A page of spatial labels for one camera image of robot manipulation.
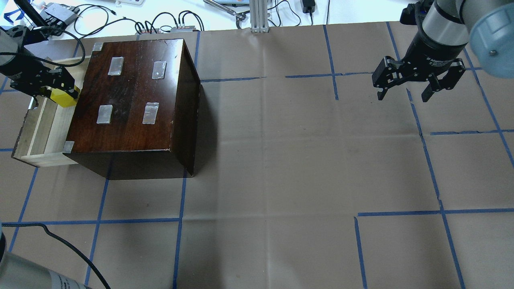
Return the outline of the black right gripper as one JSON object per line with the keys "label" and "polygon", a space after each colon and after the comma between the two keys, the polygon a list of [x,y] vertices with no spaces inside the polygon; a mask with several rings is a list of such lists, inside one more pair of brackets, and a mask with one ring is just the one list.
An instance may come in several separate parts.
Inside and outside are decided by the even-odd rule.
{"label": "black right gripper", "polygon": [[443,89],[452,90],[466,71],[464,61],[458,58],[465,45],[440,44],[419,29],[401,61],[385,56],[372,73],[373,86],[381,89],[378,100],[382,101],[390,88],[407,81],[429,82],[422,92],[422,102]]}

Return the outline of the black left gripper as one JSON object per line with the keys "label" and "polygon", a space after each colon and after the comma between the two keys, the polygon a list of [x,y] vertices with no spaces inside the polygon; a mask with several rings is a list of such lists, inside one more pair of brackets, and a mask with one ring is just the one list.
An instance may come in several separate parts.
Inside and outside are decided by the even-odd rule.
{"label": "black left gripper", "polygon": [[[22,55],[1,55],[1,74],[11,79],[10,87],[29,96],[49,99],[77,99],[81,89],[62,66],[50,69],[41,61]],[[47,86],[43,83],[47,73]]]}

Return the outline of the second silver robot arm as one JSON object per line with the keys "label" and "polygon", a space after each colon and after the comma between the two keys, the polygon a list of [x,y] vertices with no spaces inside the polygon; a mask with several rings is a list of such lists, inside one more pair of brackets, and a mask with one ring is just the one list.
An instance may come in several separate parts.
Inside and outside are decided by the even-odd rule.
{"label": "second silver robot arm", "polygon": [[[76,101],[79,89],[66,64],[37,57],[25,48],[65,29],[46,26],[28,2],[16,3],[27,10],[36,27],[1,30],[1,73],[12,80],[13,88],[31,97],[63,93],[65,100]],[[415,25],[417,33],[402,59],[385,56],[371,75],[379,89],[378,100],[406,82],[428,82],[424,102],[442,89],[453,89],[464,73],[457,56],[466,45],[486,73],[513,78],[512,0],[421,0],[403,9],[400,22]]]}

